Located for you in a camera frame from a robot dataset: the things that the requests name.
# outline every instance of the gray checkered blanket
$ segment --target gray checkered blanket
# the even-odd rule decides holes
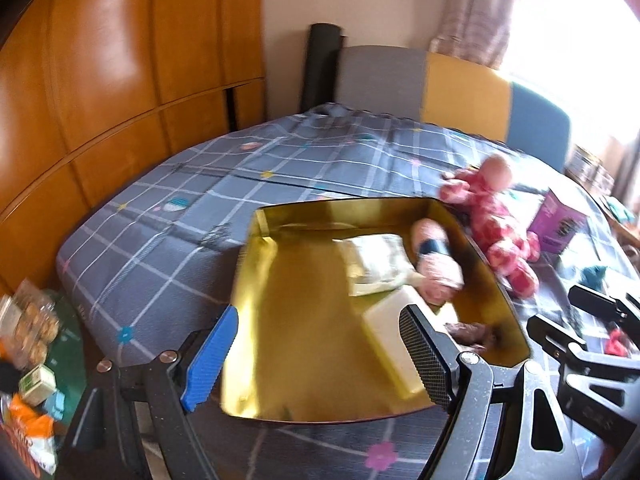
[[[546,256],[534,265],[540,292],[514,301],[523,322],[541,313],[566,324],[566,290],[585,266],[604,264],[636,276],[596,204],[539,160],[432,124],[337,104],[172,156],[68,238],[58,253],[58,273],[105,354],[120,365],[147,362],[210,326],[227,305],[256,208],[351,196],[433,196],[443,171],[479,165],[494,152],[516,168],[506,199],[523,223],[550,184],[569,186],[592,213],[560,258]],[[599,340],[604,333],[587,318],[587,334]],[[556,368],[540,348],[534,357],[557,383]],[[430,408],[375,422],[278,427],[226,416],[214,401],[195,415],[215,464],[233,471],[233,478],[269,480],[414,479],[446,420]],[[482,477],[487,457],[484,450],[473,478]]]

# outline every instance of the window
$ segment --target window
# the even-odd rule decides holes
[[[624,0],[520,0],[501,70],[562,107],[599,154],[640,129],[640,22]]]

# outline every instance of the blue gripper pad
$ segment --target blue gripper pad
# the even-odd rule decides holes
[[[180,402],[188,412],[209,397],[237,333],[238,311],[229,305],[187,368]]]

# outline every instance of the pink stuffed toy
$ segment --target pink stuffed toy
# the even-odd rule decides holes
[[[511,186],[513,173],[508,160],[491,155],[478,170],[458,170],[443,177],[446,181],[440,188],[440,200],[468,207],[471,235],[496,275],[507,279],[516,296],[533,296],[538,277],[527,262],[540,257],[538,236],[526,232],[497,196]]]

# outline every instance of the red object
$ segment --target red object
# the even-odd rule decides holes
[[[620,341],[624,337],[626,337],[625,333],[619,328],[609,332],[609,340],[604,345],[604,353],[606,355],[617,355],[618,357],[629,357],[629,350]]]

